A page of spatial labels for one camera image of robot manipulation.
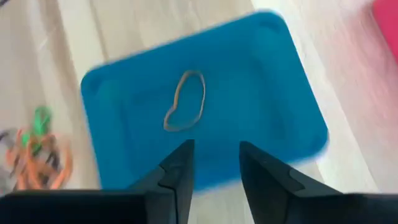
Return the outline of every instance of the wooden floor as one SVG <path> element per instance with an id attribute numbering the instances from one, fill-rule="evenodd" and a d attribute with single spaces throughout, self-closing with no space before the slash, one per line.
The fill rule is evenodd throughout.
<path id="1" fill-rule="evenodd" d="M 271 9 L 286 20 L 330 142 L 294 164 L 342 192 L 398 192 L 398 67 L 371 0 L 11 0 L 0 8 L 0 129 L 37 105 L 73 143 L 70 188 L 97 188 L 79 84 L 93 66 Z M 240 182 L 195 195 L 190 223 L 252 223 Z"/>

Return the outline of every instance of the pink object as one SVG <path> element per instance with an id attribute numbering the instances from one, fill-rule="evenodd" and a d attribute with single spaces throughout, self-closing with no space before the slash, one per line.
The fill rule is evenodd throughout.
<path id="1" fill-rule="evenodd" d="M 398 63 L 398 0 L 376 0 L 373 15 Z"/>

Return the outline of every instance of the pile of rubber bands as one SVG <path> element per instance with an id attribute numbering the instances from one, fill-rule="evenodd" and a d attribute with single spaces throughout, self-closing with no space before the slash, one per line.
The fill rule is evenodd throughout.
<path id="1" fill-rule="evenodd" d="M 14 190 L 60 189 L 72 173 L 69 144 L 61 146 L 50 132 L 51 114 L 44 106 L 35 110 L 34 122 L 26 129 L 8 129 L 0 133 L 5 143 L 6 164 L 15 178 Z M 65 158 L 63 166 L 60 156 Z"/>

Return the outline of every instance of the blue tray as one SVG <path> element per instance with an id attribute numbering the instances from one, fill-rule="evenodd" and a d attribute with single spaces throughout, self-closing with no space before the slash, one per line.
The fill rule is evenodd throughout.
<path id="1" fill-rule="evenodd" d="M 201 120 L 170 133 L 163 118 L 186 70 L 206 81 Z M 103 65 L 81 83 L 101 183 L 131 185 L 186 139 L 195 139 L 195 188 L 239 178 L 239 141 L 296 161 L 319 152 L 328 131 L 285 22 L 258 12 Z M 195 117 L 202 87 L 189 78 L 174 124 Z"/>

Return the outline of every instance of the light wood surface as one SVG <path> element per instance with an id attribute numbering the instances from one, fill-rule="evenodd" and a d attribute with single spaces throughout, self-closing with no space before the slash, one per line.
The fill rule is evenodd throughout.
<path id="1" fill-rule="evenodd" d="M 80 98 L 84 74 L 259 9 L 281 14 L 330 132 L 294 164 L 342 192 L 398 192 L 398 69 L 371 0 L 11 0 L 0 8 L 0 128 L 47 104 L 73 143 L 71 188 L 97 188 Z M 190 223 L 252 223 L 240 182 L 195 194 Z"/>

